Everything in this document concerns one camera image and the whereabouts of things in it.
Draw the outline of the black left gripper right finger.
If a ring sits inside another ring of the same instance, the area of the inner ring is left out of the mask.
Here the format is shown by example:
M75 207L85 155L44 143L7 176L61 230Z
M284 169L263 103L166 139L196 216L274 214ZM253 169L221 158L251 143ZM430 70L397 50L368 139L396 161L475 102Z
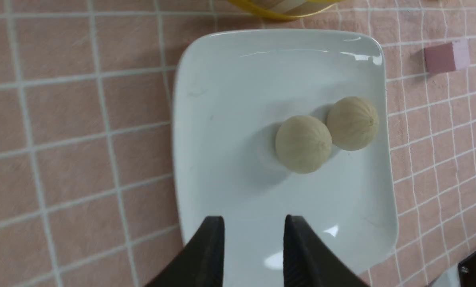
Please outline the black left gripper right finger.
M320 240L303 216L287 215L283 234L285 287L366 287Z

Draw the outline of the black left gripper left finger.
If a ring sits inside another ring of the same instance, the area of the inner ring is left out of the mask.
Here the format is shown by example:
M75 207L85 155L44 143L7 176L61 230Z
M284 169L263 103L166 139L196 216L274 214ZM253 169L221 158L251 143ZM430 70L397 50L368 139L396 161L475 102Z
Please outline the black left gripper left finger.
M146 286L223 286L224 245L223 217L207 216L182 251Z

